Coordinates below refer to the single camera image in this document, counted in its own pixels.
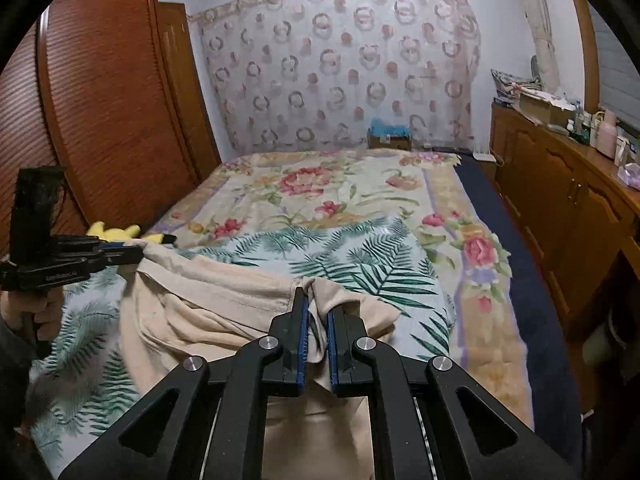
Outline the person's left hand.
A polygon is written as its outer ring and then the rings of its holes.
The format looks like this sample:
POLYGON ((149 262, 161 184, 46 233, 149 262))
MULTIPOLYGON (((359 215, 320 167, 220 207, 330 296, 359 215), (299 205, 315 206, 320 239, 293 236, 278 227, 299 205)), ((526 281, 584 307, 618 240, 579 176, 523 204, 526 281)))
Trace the person's left hand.
POLYGON ((51 341, 60 332, 64 304, 62 288, 49 290, 44 296, 27 292, 1 292, 1 317, 11 330, 21 330, 24 322, 32 320, 38 328, 38 340, 51 341))

